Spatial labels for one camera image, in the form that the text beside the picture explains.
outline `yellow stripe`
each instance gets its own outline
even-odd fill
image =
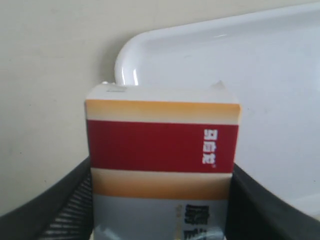
[[[226,200],[231,173],[178,173],[92,168],[95,194],[148,199]]]
[[[237,125],[239,104],[87,100],[89,120]]]

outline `product box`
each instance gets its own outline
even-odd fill
[[[241,106],[206,89],[101,84],[85,101],[95,240],[222,240]]]

